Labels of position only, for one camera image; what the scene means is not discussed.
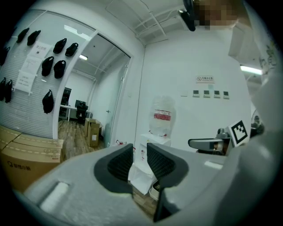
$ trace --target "paper sign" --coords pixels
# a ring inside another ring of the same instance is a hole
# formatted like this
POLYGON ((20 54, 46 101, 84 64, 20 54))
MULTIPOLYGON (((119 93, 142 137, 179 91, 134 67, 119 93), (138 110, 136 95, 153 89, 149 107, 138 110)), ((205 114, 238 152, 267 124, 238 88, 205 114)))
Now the paper sign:
POLYGON ((213 76, 196 76, 196 83, 214 83, 213 76))
POLYGON ((21 71, 31 74, 36 74, 41 63, 42 63, 42 59, 35 58, 32 56, 27 56, 25 62, 23 63, 21 71))
POLYGON ((36 58, 44 59, 47 53, 49 52, 50 48, 50 45, 37 41, 28 55, 31 57, 33 56, 36 58))
POLYGON ((36 75, 20 71, 15 84, 15 89, 30 93, 35 76, 36 75))

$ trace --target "computer monitor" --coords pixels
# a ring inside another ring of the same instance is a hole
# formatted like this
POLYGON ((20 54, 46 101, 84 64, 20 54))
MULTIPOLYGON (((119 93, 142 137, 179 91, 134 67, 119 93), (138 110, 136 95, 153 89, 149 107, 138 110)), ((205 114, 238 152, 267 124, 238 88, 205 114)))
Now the computer monitor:
POLYGON ((84 101, 76 100, 75 108, 76 108, 77 106, 79 106, 81 103, 86 104, 86 102, 84 102, 84 101))

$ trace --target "black rubber pad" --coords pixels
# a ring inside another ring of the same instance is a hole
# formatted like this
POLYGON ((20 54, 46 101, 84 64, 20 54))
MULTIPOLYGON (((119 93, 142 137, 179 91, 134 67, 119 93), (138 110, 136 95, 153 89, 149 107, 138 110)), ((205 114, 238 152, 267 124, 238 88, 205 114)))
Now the black rubber pad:
POLYGON ((174 204, 167 201, 163 190, 177 186, 187 175, 189 167, 182 158, 152 143, 147 143, 147 162, 160 184, 157 210, 153 218, 157 222, 179 211, 174 204))
POLYGON ((132 186, 128 184, 132 164, 133 144, 128 144, 98 160, 94 166, 94 176, 110 192, 132 194, 132 186))

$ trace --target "desk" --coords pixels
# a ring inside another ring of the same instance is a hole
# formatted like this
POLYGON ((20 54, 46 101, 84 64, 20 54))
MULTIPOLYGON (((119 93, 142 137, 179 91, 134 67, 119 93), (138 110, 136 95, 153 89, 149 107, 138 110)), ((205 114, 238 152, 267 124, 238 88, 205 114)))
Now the desk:
POLYGON ((66 105, 60 105, 61 108, 66 108, 66 109, 69 109, 69 112, 68 112, 68 122, 70 120, 70 112, 71 110, 76 110, 75 107, 71 107, 71 106, 66 106, 66 105))

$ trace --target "small white box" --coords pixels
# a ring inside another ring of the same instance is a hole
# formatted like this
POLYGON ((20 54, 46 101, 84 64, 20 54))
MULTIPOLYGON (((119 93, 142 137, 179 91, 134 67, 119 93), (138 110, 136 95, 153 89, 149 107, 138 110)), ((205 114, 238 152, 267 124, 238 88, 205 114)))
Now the small white box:
POLYGON ((193 97, 199 97, 199 91, 198 90, 193 91, 193 97))
POLYGON ((220 92, 215 90, 214 91, 214 98, 220 98, 220 92))
POLYGON ((224 99, 230 99, 230 97, 229 97, 229 92, 224 91, 224 92, 223 92, 223 98, 224 98, 224 99))
POLYGON ((181 97, 187 97, 187 90, 182 90, 180 94, 181 94, 181 97))
POLYGON ((204 90, 203 91, 203 97, 210 98, 210 91, 209 90, 204 90))

